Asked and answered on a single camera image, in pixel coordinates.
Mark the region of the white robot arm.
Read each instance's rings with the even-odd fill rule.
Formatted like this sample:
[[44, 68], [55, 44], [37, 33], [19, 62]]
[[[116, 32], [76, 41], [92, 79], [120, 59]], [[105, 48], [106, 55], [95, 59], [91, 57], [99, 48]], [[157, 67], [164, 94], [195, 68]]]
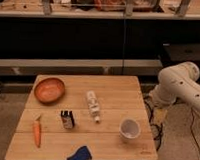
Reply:
[[178, 98], [185, 101], [200, 118], [200, 70], [191, 61], [163, 68], [158, 74], [158, 84], [149, 96], [156, 107], [171, 106]]

